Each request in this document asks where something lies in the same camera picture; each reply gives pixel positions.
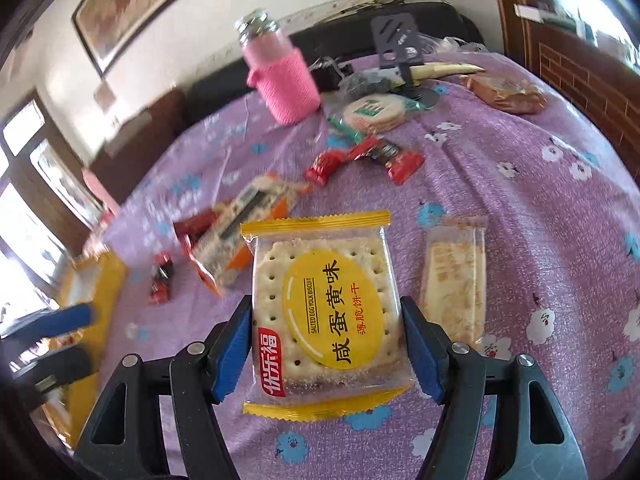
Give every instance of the bottle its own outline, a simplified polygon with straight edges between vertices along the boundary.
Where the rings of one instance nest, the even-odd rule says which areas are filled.
[[[236,21],[247,85],[256,88],[279,124],[300,122],[318,110],[320,94],[298,48],[266,11]]]

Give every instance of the silver bottle cap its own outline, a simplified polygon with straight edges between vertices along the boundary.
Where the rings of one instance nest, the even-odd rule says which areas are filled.
[[[265,34],[275,32],[280,26],[272,20],[266,10],[256,9],[236,21],[236,30],[240,34],[240,44],[245,45],[249,40]]]

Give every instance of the silver bolt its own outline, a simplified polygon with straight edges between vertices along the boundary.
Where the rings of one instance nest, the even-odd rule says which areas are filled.
[[[464,355],[469,353],[469,345],[460,341],[453,343],[453,345],[451,345],[451,349],[455,354]]]
[[[191,355],[200,355],[204,352],[204,345],[202,343],[191,343],[187,346],[187,352]]]
[[[518,356],[518,362],[522,366],[533,366],[533,363],[535,363],[535,361],[533,360],[533,357],[527,354],[520,354]]]
[[[129,355],[125,356],[124,359],[122,360],[122,366],[124,366],[126,368],[131,368],[137,362],[138,362],[138,358],[133,354],[129,354]]]

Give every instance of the black leather headboard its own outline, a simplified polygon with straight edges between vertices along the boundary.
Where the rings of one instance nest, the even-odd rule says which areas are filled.
[[[368,56],[376,53],[371,19],[380,14],[398,12],[410,12],[418,29],[429,36],[453,36],[484,43],[476,25],[459,14],[453,6],[440,2],[404,4],[402,1],[362,9],[356,14],[315,25],[293,34],[291,41],[302,51],[309,64],[320,56],[331,56],[337,60]],[[203,120],[233,99],[250,92],[252,89],[246,85],[248,73],[244,59],[239,59],[194,83],[186,93],[187,125]]]

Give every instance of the purple tablecloth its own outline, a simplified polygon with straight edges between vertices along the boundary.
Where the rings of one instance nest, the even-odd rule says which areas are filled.
[[[431,60],[478,64],[532,76],[495,54]],[[358,60],[361,67],[372,59]],[[552,384],[582,449],[590,478],[612,471],[640,430],[640,192],[600,132],[551,88],[535,116],[494,110],[463,86],[426,82],[440,94],[430,111],[387,136],[426,163],[402,187],[379,166],[355,162],[303,198],[294,216],[388,208],[398,287],[417,297],[424,233],[437,216],[487,216],[484,351],[533,356]],[[228,319],[251,290],[251,270],[220,299],[177,260],[173,299],[147,306],[152,255],[179,250],[172,221],[233,198],[254,176],[299,180],[327,146],[339,146],[320,113],[279,127],[255,93],[186,131],[154,166],[110,226],[105,241],[128,265],[101,368],[105,382],[129,352],[175,354]],[[216,407],[240,477],[412,479],[441,408],[417,389],[371,413],[313,424],[242,414],[252,382]],[[162,424],[172,471],[183,472],[168,399]],[[485,400],[472,477],[486,463],[495,399]]]

